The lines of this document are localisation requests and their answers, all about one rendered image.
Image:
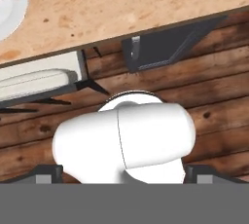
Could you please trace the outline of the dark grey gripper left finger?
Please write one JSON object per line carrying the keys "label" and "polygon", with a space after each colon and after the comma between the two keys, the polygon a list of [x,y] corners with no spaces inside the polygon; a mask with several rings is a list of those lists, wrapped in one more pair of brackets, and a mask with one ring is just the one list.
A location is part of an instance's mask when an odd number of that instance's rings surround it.
{"label": "dark grey gripper left finger", "polygon": [[2,184],[56,184],[62,183],[62,165],[38,165],[30,172],[2,181]]}

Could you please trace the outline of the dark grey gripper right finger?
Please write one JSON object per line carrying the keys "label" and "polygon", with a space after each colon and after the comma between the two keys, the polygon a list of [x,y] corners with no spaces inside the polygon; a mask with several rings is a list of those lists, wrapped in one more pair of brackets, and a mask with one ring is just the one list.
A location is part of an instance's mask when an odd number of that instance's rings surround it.
{"label": "dark grey gripper right finger", "polygon": [[192,184],[224,184],[238,183],[245,184],[245,181],[230,177],[220,173],[216,169],[208,165],[188,165],[185,166],[184,183]]}

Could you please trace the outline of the white plate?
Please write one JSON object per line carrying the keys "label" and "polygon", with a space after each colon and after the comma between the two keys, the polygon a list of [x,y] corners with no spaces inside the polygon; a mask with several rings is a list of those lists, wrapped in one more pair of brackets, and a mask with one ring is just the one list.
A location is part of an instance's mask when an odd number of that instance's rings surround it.
{"label": "white plate", "polygon": [[27,7],[28,0],[0,0],[0,42],[18,29]]}

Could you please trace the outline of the white rounded object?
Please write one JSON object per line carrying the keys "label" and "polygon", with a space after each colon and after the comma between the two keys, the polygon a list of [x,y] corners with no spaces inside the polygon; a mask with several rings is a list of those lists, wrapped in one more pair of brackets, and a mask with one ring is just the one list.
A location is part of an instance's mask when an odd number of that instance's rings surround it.
{"label": "white rounded object", "polygon": [[61,123],[52,151],[64,172],[83,184],[181,184],[182,159],[195,142],[195,123],[183,106],[127,92]]}

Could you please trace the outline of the white cushioned stool black legs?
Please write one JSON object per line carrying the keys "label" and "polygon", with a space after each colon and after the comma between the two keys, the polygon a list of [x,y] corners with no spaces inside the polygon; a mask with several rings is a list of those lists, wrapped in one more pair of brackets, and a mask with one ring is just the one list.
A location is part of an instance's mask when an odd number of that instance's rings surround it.
{"label": "white cushioned stool black legs", "polygon": [[15,108],[23,103],[70,105],[55,97],[84,88],[109,95],[91,79],[83,50],[0,68],[0,114],[37,112]]}

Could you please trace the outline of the dark grey stool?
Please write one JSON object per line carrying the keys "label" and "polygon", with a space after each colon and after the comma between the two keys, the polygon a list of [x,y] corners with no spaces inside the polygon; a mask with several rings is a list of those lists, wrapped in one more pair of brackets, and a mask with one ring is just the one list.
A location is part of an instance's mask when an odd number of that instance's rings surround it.
{"label": "dark grey stool", "polygon": [[122,49],[128,71],[135,73],[176,63],[226,18],[219,16],[124,39]]}

